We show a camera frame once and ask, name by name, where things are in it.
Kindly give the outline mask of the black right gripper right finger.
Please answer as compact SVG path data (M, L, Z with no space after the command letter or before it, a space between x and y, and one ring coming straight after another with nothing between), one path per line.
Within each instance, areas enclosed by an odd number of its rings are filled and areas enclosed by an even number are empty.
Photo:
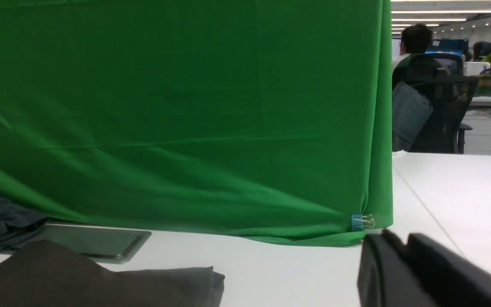
M413 233L408 262L440 307L491 307L491 274L435 240Z

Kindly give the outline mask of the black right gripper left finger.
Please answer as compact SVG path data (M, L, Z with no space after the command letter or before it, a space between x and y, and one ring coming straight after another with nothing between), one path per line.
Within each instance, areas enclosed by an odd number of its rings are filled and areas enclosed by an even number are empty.
M392 232L364 237L357 276L361 307L437 306L403 252L403 242Z

